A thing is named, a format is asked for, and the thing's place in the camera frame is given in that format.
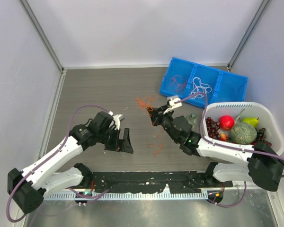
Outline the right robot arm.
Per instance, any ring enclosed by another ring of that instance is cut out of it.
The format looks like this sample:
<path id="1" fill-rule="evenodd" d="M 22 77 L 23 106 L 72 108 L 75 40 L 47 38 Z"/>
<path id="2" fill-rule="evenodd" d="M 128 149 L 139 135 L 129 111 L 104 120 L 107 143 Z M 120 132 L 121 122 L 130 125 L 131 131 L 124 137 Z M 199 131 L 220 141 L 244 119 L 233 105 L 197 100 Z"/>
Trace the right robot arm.
<path id="1" fill-rule="evenodd" d="M 184 116 L 173 118 L 173 112 L 165 113 L 167 106 L 153 108 L 149 112 L 153 126 L 162 126 L 179 148 L 191 156 L 210 157 L 225 161 L 211 162 L 204 175 L 205 183 L 214 187 L 228 181 L 253 182 L 256 186 L 276 192 L 283 177 L 284 159 L 268 144 L 242 145 L 214 140 L 205 135 L 205 125 L 200 132 L 191 130 Z"/>

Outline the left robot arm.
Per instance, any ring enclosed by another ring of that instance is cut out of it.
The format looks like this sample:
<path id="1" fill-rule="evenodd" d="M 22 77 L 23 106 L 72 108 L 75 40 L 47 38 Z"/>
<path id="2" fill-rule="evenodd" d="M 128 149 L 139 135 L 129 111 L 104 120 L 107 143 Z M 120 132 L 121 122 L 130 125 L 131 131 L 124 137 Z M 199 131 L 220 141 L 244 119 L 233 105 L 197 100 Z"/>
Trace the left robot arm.
<path id="1" fill-rule="evenodd" d="M 133 153 L 129 128 L 124 129 L 120 138 L 122 114 L 99 112 L 86 124 L 74 126 L 67 136 L 50 152 L 30 166 L 8 173 L 7 191 L 9 201 L 14 201 L 24 214 L 36 210 L 43 200 L 53 193 L 72 186 L 88 188 L 92 172 L 82 163 L 63 173 L 55 172 L 67 161 L 98 143 L 105 150 Z"/>

